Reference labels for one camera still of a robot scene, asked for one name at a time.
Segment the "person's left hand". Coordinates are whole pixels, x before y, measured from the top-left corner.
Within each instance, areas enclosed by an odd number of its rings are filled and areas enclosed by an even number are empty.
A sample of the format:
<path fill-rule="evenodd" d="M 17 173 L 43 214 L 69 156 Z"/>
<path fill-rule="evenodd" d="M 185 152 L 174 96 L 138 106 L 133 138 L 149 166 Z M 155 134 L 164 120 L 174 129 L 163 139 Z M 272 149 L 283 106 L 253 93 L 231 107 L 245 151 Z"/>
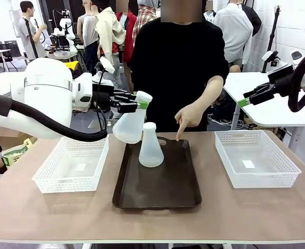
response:
<path fill-rule="evenodd" d="M 197 127 L 202 120 L 204 109 L 202 105 L 192 103 L 185 106 L 175 115 L 175 120 L 179 125 L 176 134 L 176 141 L 179 141 L 181 134 L 186 128 Z"/>

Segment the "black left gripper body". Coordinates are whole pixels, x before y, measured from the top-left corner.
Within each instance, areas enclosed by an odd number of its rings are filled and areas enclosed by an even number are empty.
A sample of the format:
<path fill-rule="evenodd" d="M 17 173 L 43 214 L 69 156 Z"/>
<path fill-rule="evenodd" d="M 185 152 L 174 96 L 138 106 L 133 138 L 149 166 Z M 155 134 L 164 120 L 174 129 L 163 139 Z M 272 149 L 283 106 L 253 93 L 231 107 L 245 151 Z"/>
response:
<path fill-rule="evenodd" d="M 113 92 L 93 91 L 91 102 L 96 108 L 99 107 L 100 109 L 108 109 L 115 107 L 114 99 L 112 99 L 113 97 Z"/>

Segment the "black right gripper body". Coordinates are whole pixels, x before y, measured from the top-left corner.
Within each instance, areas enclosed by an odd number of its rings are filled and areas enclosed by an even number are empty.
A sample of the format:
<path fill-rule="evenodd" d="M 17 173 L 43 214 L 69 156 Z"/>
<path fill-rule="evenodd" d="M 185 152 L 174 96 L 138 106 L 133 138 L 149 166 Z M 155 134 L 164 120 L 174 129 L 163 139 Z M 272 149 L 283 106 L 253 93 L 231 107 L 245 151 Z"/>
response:
<path fill-rule="evenodd" d="M 278 70 L 268 73 L 270 88 L 273 94 L 279 94 L 280 96 L 288 96 L 290 94 L 291 79 L 294 71 L 294 66 L 287 64 Z"/>

